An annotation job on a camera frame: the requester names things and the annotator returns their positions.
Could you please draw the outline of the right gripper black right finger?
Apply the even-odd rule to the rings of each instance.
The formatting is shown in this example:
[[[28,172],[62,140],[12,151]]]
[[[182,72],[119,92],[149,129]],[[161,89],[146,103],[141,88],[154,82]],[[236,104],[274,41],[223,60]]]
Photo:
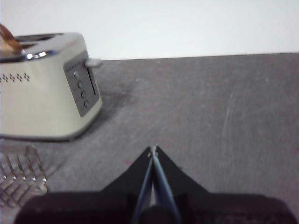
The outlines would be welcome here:
[[[182,224],[292,224],[285,202],[259,194],[213,193],[185,174],[159,147],[155,170]]]

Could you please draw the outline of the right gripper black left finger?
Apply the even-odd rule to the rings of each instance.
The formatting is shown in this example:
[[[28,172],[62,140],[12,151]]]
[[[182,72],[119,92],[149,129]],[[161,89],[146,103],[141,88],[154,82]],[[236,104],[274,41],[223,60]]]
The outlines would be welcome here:
[[[129,168],[100,191],[53,192],[29,199],[16,224],[128,224],[146,183],[147,147]]]

